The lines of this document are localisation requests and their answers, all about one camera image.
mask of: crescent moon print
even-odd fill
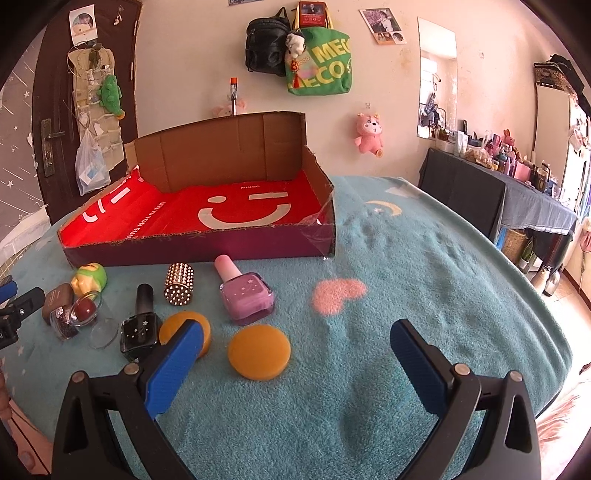
[[[400,215],[402,213],[402,209],[398,205],[394,205],[390,202],[382,202],[381,200],[370,200],[369,202],[365,203],[373,203],[375,205],[381,205],[382,207],[388,207],[390,210],[392,210],[391,216],[393,217]]]

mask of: poster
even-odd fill
[[[228,5],[249,4],[250,2],[259,2],[260,0],[228,0]]]
[[[389,8],[367,8],[359,12],[378,45],[401,45],[407,42]]]
[[[300,27],[326,27],[326,5],[322,2],[302,3],[300,6]]]
[[[94,5],[70,11],[70,35],[75,46],[98,38]]]

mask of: metal screw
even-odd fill
[[[509,374],[509,376],[515,382],[521,382],[521,381],[523,381],[523,375],[521,375],[517,370],[511,371],[511,373]]]
[[[75,372],[74,375],[72,375],[72,381],[74,383],[80,383],[85,377],[86,374],[84,372]]]
[[[125,365],[125,368],[123,369],[123,371],[125,372],[125,375],[135,375],[137,372],[139,372],[139,365],[138,364],[127,364],[127,365]]]
[[[466,364],[457,364],[453,369],[458,375],[470,375],[470,367]]]

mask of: door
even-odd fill
[[[69,28],[69,12],[85,7],[88,0],[71,0],[48,24],[41,44],[33,85],[32,128],[37,178],[52,223],[83,205],[98,190],[81,196],[76,182],[76,151],[80,145],[73,81],[68,53],[74,49]],[[124,119],[119,121],[124,144],[138,136],[134,99],[135,34],[141,3],[137,0],[95,0],[98,41],[112,50],[115,75],[121,88]],[[118,14],[121,20],[114,25]],[[42,123],[44,135],[41,134]],[[43,136],[51,148],[53,170],[44,163]],[[126,173],[125,160],[111,170],[111,180]]]

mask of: pink box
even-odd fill
[[[517,166],[515,167],[515,175],[513,175],[513,177],[516,180],[527,181],[530,179],[530,175],[531,168],[529,168],[526,165],[523,165],[523,163],[517,162]]]

